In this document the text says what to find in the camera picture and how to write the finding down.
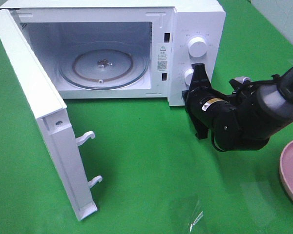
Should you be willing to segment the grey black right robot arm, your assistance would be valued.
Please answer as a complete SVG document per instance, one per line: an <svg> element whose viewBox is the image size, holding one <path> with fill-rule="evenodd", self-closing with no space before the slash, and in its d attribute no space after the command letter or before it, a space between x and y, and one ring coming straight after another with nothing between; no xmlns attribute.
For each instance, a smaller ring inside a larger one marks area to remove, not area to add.
<svg viewBox="0 0 293 234"><path fill-rule="evenodd" d="M230 95L212 88L203 63L192 67L190 86L182 93L186 112L197 138L210 136L216 150L259 150L293 122L293 67L271 80L231 79Z"/></svg>

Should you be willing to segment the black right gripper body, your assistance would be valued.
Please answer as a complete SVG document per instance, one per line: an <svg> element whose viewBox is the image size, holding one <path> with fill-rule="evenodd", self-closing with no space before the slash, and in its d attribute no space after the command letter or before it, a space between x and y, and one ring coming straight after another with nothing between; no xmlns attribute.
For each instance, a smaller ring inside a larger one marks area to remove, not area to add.
<svg viewBox="0 0 293 234"><path fill-rule="evenodd" d="M238 121L236 107L215 90L186 90L182 92L182 96L185 107L189 106L192 111L202 108L204 111L204 123L211 132L211 143L217 151L259 150L269 142L269 139L254 140L242 137L244 130Z"/></svg>

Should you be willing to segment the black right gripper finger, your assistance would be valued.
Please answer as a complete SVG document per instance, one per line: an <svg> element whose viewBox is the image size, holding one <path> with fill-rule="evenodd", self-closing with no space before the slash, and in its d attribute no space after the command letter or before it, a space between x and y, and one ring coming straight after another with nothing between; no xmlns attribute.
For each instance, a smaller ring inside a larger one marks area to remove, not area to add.
<svg viewBox="0 0 293 234"><path fill-rule="evenodd" d="M191 92L198 88L211 89L211 83L205 70L205 64L194 63L191 66L193 68L193 74L189 91Z"/></svg>
<svg viewBox="0 0 293 234"><path fill-rule="evenodd" d="M191 110L189 106L186 106L186 112L188 113L194 128L196 130L196 137L198 139L206 139L208 138L209 128L204 123L204 111L202 108L195 108L194 111Z"/></svg>

